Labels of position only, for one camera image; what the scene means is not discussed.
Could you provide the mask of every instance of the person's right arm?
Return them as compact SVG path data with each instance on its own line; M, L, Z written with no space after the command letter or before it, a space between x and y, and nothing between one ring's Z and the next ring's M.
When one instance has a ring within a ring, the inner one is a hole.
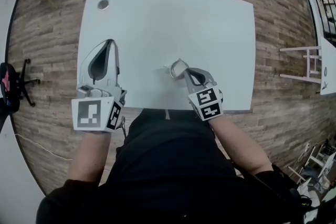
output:
M224 116L209 124L231 160L252 175L273 171L272 163L261 146Z

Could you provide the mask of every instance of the forearm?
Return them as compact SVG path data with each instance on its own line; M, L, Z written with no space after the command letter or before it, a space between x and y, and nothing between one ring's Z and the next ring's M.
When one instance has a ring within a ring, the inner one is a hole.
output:
M99 182L109 152L111 134L85 134L68 171L68 179Z
M234 163L253 175L273 170L261 146L231 121L220 116L209 120L209 124Z

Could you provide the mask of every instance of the black office chair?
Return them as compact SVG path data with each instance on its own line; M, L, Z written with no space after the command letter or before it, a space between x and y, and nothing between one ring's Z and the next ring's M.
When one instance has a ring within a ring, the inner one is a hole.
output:
M35 103L31 102L28 96L25 85L34 82L40 84L41 81L39 79L25 81L26 64L30 64L30 59L25 59L21 73L16 72L14 67L8 63L3 62L0 64L0 84L1 93L3 95L3 98L1 99L6 104L10 114L19 110L20 100L23 99L22 94L27 99L30 106L35 106Z

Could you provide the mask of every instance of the person's left arm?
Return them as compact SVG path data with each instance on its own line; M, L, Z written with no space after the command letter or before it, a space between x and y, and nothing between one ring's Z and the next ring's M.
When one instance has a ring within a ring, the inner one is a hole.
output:
M65 184L41 202L36 223L64 223L88 194L98 187L104 171L111 134L85 134L68 171Z

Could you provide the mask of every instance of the white wall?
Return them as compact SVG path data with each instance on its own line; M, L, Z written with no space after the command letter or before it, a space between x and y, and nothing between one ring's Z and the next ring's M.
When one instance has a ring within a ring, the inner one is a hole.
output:
M16 0L0 0L0 62ZM8 117L0 132L0 223L34 224L44 194L31 175Z

